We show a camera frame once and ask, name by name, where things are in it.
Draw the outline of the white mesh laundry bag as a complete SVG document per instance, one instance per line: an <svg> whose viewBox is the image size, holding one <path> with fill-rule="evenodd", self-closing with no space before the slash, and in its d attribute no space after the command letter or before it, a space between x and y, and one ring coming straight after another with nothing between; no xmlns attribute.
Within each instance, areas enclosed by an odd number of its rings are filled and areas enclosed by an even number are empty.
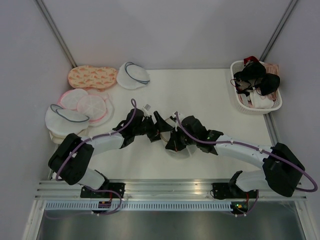
<svg viewBox="0 0 320 240"><path fill-rule="evenodd" d="M186 145L186 141L183 140L184 133L180 127L176 125L174 117L168 117L165 119L165 122L173 127L171 131L160 133L160 138L166 153L177 160L185 160L192 157L197 151L197 146Z"/></svg>

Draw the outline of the black bra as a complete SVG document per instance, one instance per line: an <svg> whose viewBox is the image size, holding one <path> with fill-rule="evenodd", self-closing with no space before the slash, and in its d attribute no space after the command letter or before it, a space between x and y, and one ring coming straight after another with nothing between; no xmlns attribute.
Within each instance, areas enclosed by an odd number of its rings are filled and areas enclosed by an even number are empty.
<svg viewBox="0 0 320 240"><path fill-rule="evenodd" d="M238 94L246 96L257 91L261 96L267 96L277 91L280 77L266 73L266 69L255 57L243 60L243 69L233 74L234 87Z"/></svg>

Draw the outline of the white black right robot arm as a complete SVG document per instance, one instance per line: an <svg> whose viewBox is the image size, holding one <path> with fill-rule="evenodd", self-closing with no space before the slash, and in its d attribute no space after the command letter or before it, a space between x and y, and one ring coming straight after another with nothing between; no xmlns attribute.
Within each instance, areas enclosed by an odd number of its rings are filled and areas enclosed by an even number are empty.
<svg viewBox="0 0 320 240"><path fill-rule="evenodd" d="M206 129L194 116L171 116L169 140L165 146L175 153L199 149L206 154L230 157L257 167L256 171L237 171L228 182L228 192L235 198L252 190L271 189L283 197L297 190L305 167L282 143L275 146L251 145L223 132Z"/></svg>

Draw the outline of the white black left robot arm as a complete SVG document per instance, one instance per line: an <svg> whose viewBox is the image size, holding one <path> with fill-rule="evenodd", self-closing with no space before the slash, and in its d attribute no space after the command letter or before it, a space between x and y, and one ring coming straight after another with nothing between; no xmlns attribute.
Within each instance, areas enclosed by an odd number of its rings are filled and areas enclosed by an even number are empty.
<svg viewBox="0 0 320 240"><path fill-rule="evenodd" d="M49 168L59 181L70 186L79 184L89 188L98 198L109 193L109 180L99 171L89 168L92 156L130 145L136 136L146 135L150 142L161 139L161 133L172 130L157 111L146 115L143 110L132 109L109 133L81 138L70 133L48 161Z"/></svg>

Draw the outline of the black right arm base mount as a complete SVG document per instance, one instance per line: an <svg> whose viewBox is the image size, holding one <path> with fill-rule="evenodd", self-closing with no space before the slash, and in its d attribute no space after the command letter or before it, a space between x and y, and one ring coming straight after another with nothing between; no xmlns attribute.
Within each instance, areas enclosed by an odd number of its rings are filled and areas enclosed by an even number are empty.
<svg viewBox="0 0 320 240"><path fill-rule="evenodd" d="M255 199L258 196L257 190L243 191L236 185L236 180L243 171L237 171L229 182L212 183L210 194L214 199Z"/></svg>

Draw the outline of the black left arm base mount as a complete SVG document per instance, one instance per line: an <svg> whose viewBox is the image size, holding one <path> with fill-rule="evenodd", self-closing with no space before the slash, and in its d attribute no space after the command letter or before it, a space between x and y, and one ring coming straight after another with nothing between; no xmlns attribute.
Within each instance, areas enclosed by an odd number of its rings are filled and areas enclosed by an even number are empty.
<svg viewBox="0 0 320 240"><path fill-rule="evenodd" d="M92 190L83 186L80 192L82 199L122 199L125 193L124 182L109 182L101 186L98 190Z"/></svg>

